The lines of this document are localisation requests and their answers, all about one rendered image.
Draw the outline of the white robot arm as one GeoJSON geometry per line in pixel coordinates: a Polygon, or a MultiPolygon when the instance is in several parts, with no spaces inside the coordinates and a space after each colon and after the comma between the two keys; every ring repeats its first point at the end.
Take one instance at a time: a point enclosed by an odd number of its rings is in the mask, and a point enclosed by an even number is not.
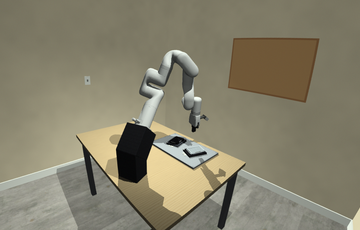
{"type": "Polygon", "coordinates": [[[150,129],[157,108],[164,97],[164,91],[149,83],[164,87],[169,79],[174,63],[177,63],[183,69],[183,107],[186,110],[191,110],[192,115],[200,115],[202,99],[194,97],[194,78],[198,75],[199,69],[187,53],[179,50],[172,50],[165,54],[159,70],[149,68],[146,71],[139,93],[140,95],[149,98],[149,100],[145,102],[139,118],[132,118],[135,122],[134,124],[145,126],[150,129]]]}

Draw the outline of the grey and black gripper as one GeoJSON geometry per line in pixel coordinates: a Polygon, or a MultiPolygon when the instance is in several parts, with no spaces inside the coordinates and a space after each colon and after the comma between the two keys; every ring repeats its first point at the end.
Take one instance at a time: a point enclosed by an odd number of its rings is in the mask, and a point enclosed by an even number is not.
{"type": "Polygon", "coordinates": [[[192,132],[195,132],[196,128],[199,128],[200,125],[200,115],[192,115],[190,113],[189,123],[192,125],[192,132]]]}

